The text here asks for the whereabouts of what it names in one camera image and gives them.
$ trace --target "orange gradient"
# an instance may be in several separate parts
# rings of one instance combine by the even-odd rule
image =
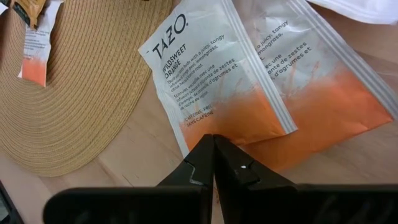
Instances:
[[[46,67],[46,62],[40,59],[24,58],[22,62],[22,78],[45,87]]]
[[[298,131],[243,147],[252,157],[276,171],[392,121],[373,94],[345,67],[310,82],[284,102]]]
[[[255,88],[244,95],[234,95],[228,101],[218,101],[211,105],[212,115],[189,127],[187,122],[180,124],[189,150],[204,134],[209,133],[222,134],[235,144],[248,144],[285,135],[262,90]]]

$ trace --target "woven placemat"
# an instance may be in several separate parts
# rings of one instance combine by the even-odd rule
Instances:
[[[150,76],[138,48],[172,0],[66,0],[52,31],[47,88],[17,78],[25,25],[0,27],[0,151],[42,176],[94,159],[122,128]]]

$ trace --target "orange tea packet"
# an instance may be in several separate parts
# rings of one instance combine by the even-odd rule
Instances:
[[[244,146],[275,170],[398,118],[396,94],[304,0],[234,0],[298,131]]]
[[[47,60],[51,50],[50,34],[62,2],[59,0],[48,1],[37,30],[25,26],[24,59],[19,78],[36,82],[45,87]]]
[[[208,133],[247,144],[296,130],[231,0],[182,1],[139,52],[184,156]]]
[[[45,0],[15,0],[14,10],[31,29],[37,29],[37,20]]]

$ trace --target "tazo logo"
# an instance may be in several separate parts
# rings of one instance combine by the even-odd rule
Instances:
[[[177,16],[177,18],[175,19],[174,22],[174,32],[176,34],[181,34],[182,31],[184,31],[185,26],[188,26],[187,23],[187,19],[185,18],[184,14],[180,14],[179,16]],[[170,44],[172,44],[172,42],[175,40],[175,37],[173,37],[173,26],[170,26],[167,30],[166,30],[166,34],[168,35],[168,44],[166,44],[166,42],[164,42],[164,39],[162,38],[162,53],[159,51],[159,45],[157,44],[155,48],[152,49],[152,52],[157,52],[157,54],[159,55],[160,59],[162,59],[162,55],[163,55],[163,51],[164,49],[167,49]]]

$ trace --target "wood grain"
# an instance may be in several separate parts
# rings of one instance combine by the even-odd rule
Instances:
[[[315,9],[398,92],[398,26],[362,24]],[[398,123],[339,143],[281,174],[301,183],[398,183]],[[154,186],[182,160],[165,111],[150,80],[118,136],[94,161],[71,174],[37,177],[0,152],[0,179],[26,223],[42,223],[42,209],[71,187]],[[222,223],[214,199],[213,223]]]

